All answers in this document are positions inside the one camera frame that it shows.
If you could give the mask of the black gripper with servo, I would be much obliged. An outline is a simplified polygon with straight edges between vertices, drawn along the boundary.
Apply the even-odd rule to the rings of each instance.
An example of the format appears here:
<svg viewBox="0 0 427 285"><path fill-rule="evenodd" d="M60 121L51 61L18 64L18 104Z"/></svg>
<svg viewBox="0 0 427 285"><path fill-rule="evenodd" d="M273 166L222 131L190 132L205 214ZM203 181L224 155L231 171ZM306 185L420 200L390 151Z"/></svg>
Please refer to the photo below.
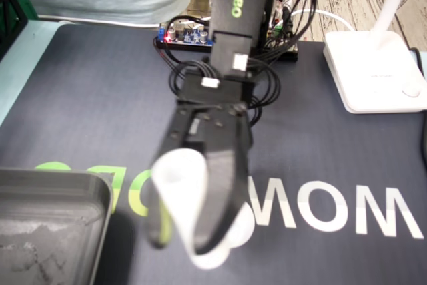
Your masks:
<svg viewBox="0 0 427 285"><path fill-rule="evenodd" d="M171 216L154 185L154 163L166 152L191 148L207 164L207 190L195 225L195 252L211 252L225 237L248 198L248 152L252 132L247 106L240 102L177 101L153 159L148 191L147 236L154 248L172 236Z"/></svg>

